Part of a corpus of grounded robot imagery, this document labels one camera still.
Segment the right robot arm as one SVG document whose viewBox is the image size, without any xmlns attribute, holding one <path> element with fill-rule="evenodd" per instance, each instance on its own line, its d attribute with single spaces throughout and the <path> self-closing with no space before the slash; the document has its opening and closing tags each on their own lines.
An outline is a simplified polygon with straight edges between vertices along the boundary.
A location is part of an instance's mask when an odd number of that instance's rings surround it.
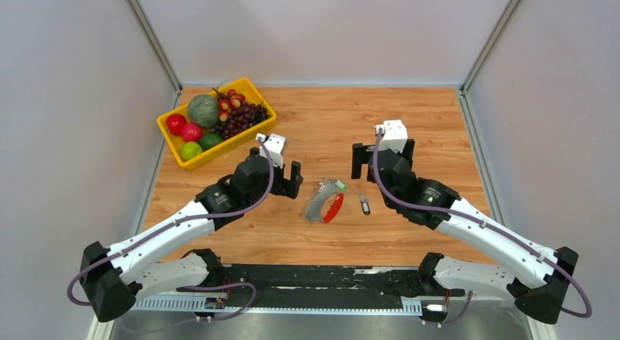
<svg viewBox="0 0 620 340">
<path fill-rule="evenodd" d="M 418 267 L 417 283 L 427 294 L 466 290 L 512 300 L 526 316 L 546 324 L 560 314 L 588 318 L 592 305 L 573 274 L 578 253 L 535 243 L 476 209 L 457 191 L 439 181 L 421 178 L 412 169 L 412 139 L 352 145 L 353 179 L 367 165 L 367 179 L 376 184 L 385 205 L 414 224 L 452 236 L 494 260 L 493 265 L 464 262 L 429 252 Z"/>
</svg>

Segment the metal key holder red handle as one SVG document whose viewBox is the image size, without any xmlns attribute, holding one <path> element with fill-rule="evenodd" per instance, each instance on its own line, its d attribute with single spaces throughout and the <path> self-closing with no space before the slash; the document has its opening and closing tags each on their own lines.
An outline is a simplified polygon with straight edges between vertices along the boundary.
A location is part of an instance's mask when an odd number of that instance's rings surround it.
<svg viewBox="0 0 620 340">
<path fill-rule="evenodd" d="M 339 191 L 333 184 L 336 179 L 322 179 L 312 196 L 304 205 L 300 216 L 307 222 L 331 222 L 341 210 L 344 202 L 344 191 Z"/>
</svg>

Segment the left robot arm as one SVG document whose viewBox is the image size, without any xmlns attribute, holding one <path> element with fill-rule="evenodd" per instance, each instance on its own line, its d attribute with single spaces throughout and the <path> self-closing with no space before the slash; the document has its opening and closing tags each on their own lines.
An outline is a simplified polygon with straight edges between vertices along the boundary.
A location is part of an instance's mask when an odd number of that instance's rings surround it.
<svg viewBox="0 0 620 340">
<path fill-rule="evenodd" d="M 198 286 L 207 292 L 218 290 L 224 273 L 210 250 L 172 262 L 161 258 L 242 218 L 269 194 L 295 199 L 303 183 L 301 164 L 293 161 L 290 177 L 285 178 L 277 156 L 264 146 L 252 148 L 234 173 L 204 188 L 164 221 L 109 246 L 98 241 L 88 245 L 80 271 L 67 288 L 71 302 L 91 307 L 100 322 L 109 322 L 137 301 L 161 292 Z"/>
</svg>

